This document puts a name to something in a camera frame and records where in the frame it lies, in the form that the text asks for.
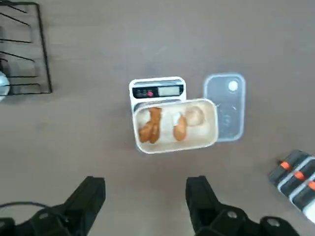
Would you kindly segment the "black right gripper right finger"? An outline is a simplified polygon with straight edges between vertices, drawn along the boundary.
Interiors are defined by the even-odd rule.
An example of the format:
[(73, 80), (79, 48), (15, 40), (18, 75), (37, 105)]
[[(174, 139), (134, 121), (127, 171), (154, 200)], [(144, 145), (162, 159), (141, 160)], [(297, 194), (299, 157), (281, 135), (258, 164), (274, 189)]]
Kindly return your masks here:
[(196, 236), (297, 236), (284, 219), (265, 216), (258, 223), (240, 208), (221, 203), (205, 176), (188, 177), (186, 202)]

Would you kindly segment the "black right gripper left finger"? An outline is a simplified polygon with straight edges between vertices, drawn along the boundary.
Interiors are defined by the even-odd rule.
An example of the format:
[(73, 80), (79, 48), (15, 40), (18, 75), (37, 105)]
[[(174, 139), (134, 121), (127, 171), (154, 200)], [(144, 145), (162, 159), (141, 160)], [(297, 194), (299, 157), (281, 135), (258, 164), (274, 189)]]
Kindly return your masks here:
[(10, 217), (0, 219), (2, 236), (86, 236), (106, 199), (103, 177), (86, 177), (60, 205), (48, 206), (31, 201), (9, 202), (1, 208), (34, 206), (41, 210), (30, 219), (16, 224)]

